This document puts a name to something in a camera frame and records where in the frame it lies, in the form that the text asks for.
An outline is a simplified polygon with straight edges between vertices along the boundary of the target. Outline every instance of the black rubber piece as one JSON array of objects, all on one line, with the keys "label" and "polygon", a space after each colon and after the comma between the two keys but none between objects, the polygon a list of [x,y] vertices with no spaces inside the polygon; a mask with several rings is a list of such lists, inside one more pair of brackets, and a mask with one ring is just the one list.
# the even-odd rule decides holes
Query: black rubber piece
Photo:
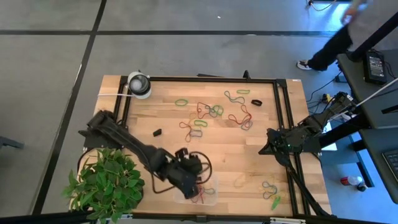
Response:
[{"label": "black rubber piece", "polygon": [[161,129],[158,129],[158,130],[156,130],[155,132],[154,132],[154,137],[156,137],[156,136],[158,136],[158,135],[161,135],[162,134],[162,130]]},{"label": "black rubber piece", "polygon": [[262,105],[262,102],[259,101],[259,100],[252,100],[251,103],[256,105],[256,106],[261,106]]}]

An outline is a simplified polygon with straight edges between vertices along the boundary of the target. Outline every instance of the person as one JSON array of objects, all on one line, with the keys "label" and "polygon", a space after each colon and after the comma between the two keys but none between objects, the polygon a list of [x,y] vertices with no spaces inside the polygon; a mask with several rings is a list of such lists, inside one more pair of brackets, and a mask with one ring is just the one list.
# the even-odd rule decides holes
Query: person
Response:
[{"label": "person", "polygon": [[[360,5],[367,3],[362,11]],[[338,54],[351,46],[359,47],[398,11],[398,0],[352,0],[341,18],[346,25],[341,28],[310,60],[299,60],[297,67],[303,70],[325,71]]]}]

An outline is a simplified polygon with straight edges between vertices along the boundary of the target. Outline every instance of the wooden table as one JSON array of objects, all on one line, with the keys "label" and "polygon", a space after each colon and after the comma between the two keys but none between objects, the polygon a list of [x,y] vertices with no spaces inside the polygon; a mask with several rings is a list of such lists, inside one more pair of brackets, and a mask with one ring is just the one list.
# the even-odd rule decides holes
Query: wooden table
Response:
[{"label": "wooden table", "polygon": [[[99,93],[117,93],[120,76],[105,75]],[[181,147],[189,151],[205,153],[213,164],[215,175],[218,176],[218,203],[215,206],[187,205],[173,200],[173,190],[163,194],[155,194],[151,188],[150,174],[144,170],[135,155],[132,159],[137,163],[145,180],[144,199],[134,212],[164,213],[164,214],[207,214],[207,215],[253,215],[253,216],[291,216],[287,175],[284,167],[280,166],[274,156],[260,156],[258,151],[266,144],[266,129],[279,127],[275,98],[271,84],[264,83],[212,83],[212,82],[151,82],[152,94],[146,100],[131,99],[127,125],[132,135],[145,144],[162,147],[174,153]],[[298,123],[308,116],[307,104],[300,80],[287,80],[290,104],[294,123]],[[244,113],[239,103],[231,103],[224,96],[229,90],[231,96],[237,97],[236,90],[250,89],[246,98],[246,106],[252,114],[253,126],[244,131],[239,125],[228,120],[229,114],[235,114],[242,119]],[[282,90],[280,90],[284,122],[287,116],[284,108]],[[187,106],[175,106],[177,99],[185,98]],[[263,102],[261,107],[250,104],[252,99]],[[119,118],[122,116],[125,97],[122,98]],[[116,96],[100,96],[96,103],[94,114],[99,110],[113,111]],[[190,113],[196,112],[197,103],[208,105],[222,105],[222,116],[212,118],[206,115],[203,119],[208,123],[202,128],[203,137],[193,138],[191,142],[184,140],[187,129],[178,126],[181,121],[189,122]],[[152,133],[161,128],[162,135],[153,137]],[[305,183],[317,202],[327,212],[331,212],[326,193],[322,169],[319,161],[311,154],[302,153],[301,161]],[[261,185],[264,181],[277,186],[281,203],[275,210],[271,210],[273,200],[262,197]],[[170,184],[155,181],[157,190],[169,187]],[[302,200],[299,189],[295,188],[298,209],[303,213]]]}]

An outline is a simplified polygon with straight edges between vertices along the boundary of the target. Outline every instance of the sneaker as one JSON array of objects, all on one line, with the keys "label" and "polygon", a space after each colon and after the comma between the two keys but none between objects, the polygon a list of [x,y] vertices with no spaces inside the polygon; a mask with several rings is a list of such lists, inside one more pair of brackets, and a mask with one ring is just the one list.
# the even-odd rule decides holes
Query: sneaker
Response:
[{"label": "sneaker", "polygon": [[297,62],[297,68],[302,69],[302,70],[311,70],[312,69],[308,66],[308,60],[299,60]]}]

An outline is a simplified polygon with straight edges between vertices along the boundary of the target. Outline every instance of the black pants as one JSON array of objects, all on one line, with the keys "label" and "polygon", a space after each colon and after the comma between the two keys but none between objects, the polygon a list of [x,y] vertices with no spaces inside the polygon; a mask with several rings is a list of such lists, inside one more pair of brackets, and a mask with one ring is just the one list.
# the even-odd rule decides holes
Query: black pants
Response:
[{"label": "black pants", "polygon": [[336,60],[338,54],[345,53],[352,44],[348,27],[344,26],[308,61],[308,66],[314,70],[324,71]]}]

